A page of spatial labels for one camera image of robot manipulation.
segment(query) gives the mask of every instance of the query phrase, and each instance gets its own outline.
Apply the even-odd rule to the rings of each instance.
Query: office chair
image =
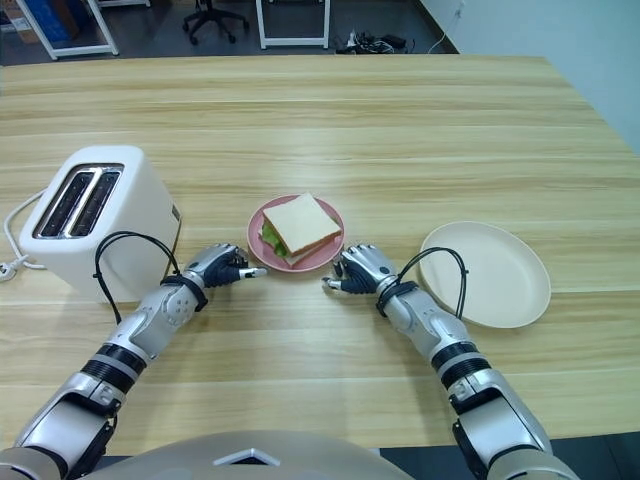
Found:
[[[200,4],[206,5],[207,9],[202,10]],[[185,17],[184,23],[182,24],[182,30],[189,33],[189,41],[192,45],[198,44],[198,39],[194,37],[195,33],[200,30],[200,27],[207,22],[215,22],[218,25],[218,28],[227,34],[227,38],[230,43],[236,43],[236,37],[234,37],[227,26],[222,22],[224,18],[233,18],[235,20],[242,20],[242,26],[244,27],[244,31],[249,30],[249,22],[242,15],[238,15],[237,13],[228,12],[227,10],[218,10],[217,8],[213,8],[211,0],[196,0],[196,10],[197,12],[192,13],[188,17]],[[196,23],[189,28],[189,22],[192,20],[197,20]]]

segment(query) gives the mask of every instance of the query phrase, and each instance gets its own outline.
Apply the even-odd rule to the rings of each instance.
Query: white wall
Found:
[[[640,153],[640,0],[421,1],[460,53],[546,57]]]

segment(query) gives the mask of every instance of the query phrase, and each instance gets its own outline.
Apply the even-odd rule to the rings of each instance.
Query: white toaster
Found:
[[[118,230],[150,235],[173,250],[180,212],[137,147],[93,146],[62,165],[33,209],[20,245],[83,295],[106,298],[96,279],[95,252]],[[113,243],[100,267],[116,302],[140,300],[166,273],[168,259],[155,245],[129,237]]]

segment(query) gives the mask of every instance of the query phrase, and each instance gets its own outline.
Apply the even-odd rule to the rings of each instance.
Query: power cord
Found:
[[[127,237],[142,238],[143,240],[153,243],[156,247],[162,250],[164,254],[169,258],[169,261],[171,262],[171,265],[173,265],[173,268],[174,268],[173,274],[178,276],[180,275],[180,268],[178,268],[178,262],[176,261],[176,257],[173,255],[173,252],[169,249],[169,247],[167,247],[164,243],[162,243],[157,238],[152,237],[150,235],[144,235],[138,232],[131,232],[128,230],[120,230],[117,232],[113,232],[107,235],[106,237],[104,237],[102,241],[98,244],[98,248],[96,248],[96,253],[94,257],[96,273],[93,274],[93,278],[98,280],[98,284],[100,285],[100,288],[104,293],[104,296],[107,298],[107,301],[111,305],[113,314],[116,317],[116,325],[120,324],[120,322],[122,321],[122,316],[120,315],[120,311],[118,310],[118,306],[116,305],[116,302],[113,300],[113,296],[109,291],[109,287],[107,286],[107,283],[104,281],[102,270],[100,269],[100,258],[102,257],[102,255],[104,254],[107,248],[109,248],[118,240],[122,240],[123,238],[127,238]]]
[[[449,33],[449,29],[453,26],[453,22],[456,21],[456,19],[460,18],[460,16],[462,15],[462,10],[460,8],[458,8],[454,14],[453,17],[451,18],[451,20],[449,21],[449,25],[447,25],[447,28],[444,29],[444,31],[442,32],[442,37],[440,37],[440,40],[438,40],[436,43],[434,43],[431,48],[429,50],[427,50],[427,55],[429,55],[434,48],[436,48],[438,45],[440,45],[445,38],[447,38],[447,33]]]
[[[383,54],[395,53],[395,49],[384,40],[374,37],[369,32],[351,32],[349,40],[343,48],[336,49],[337,54]]]
[[[42,194],[45,190],[41,190],[35,195],[32,195],[27,200],[22,202],[16,208],[14,208],[7,218],[5,218],[3,223],[4,234],[7,237],[9,245],[13,250],[14,255],[16,256],[15,260],[12,262],[2,262],[0,263],[0,283],[8,282],[13,277],[16,276],[16,272],[20,269],[20,267],[30,268],[32,270],[46,270],[44,265],[38,265],[36,263],[28,262],[27,259],[29,255],[25,255],[20,251],[20,247],[18,246],[18,242],[16,242],[15,238],[13,238],[13,234],[11,233],[11,222],[22,210],[27,208],[33,202],[42,197]]]
[[[460,267],[460,293],[458,295],[458,304],[456,306],[455,316],[458,317],[460,320],[462,320],[462,313],[464,311],[464,303],[465,303],[465,300],[466,300],[466,297],[467,297],[467,275],[469,273],[469,270],[467,270],[467,267],[464,265],[464,261],[462,260],[462,257],[460,256],[460,254],[458,252],[456,252],[455,250],[452,250],[451,248],[431,247],[431,248],[427,248],[427,249],[422,250],[421,252],[419,252],[411,260],[409,260],[407,262],[407,264],[404,266],[404,268],[398,274],[398,277],[395,279],[395,281],[392,282],[391,284],[387,285],[387,287],[380,294],[379,298],[384,298],[385,293],[390,288],[400,285],[400,283],[402,282],[403,277],[420,260],[422,260],[423,258],[425,258],[428,255],[431,255],[432,253],[435,253],[435,252],[447,252],[447,253],[449,253],[455,259],[455,261],[458,263],[458,266]]]

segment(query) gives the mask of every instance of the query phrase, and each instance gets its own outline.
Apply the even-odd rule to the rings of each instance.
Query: empty plate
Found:
[[[463,316],[488,327],[515,328],[542,316],[551,300],[549,274],[536,253],[515,235],[479,222],[443,225],[426,238],[422,249],[457,251],[469,271]],[[420,261],[422,280],[451,311],[460,292],[460,268],[447,252]]]

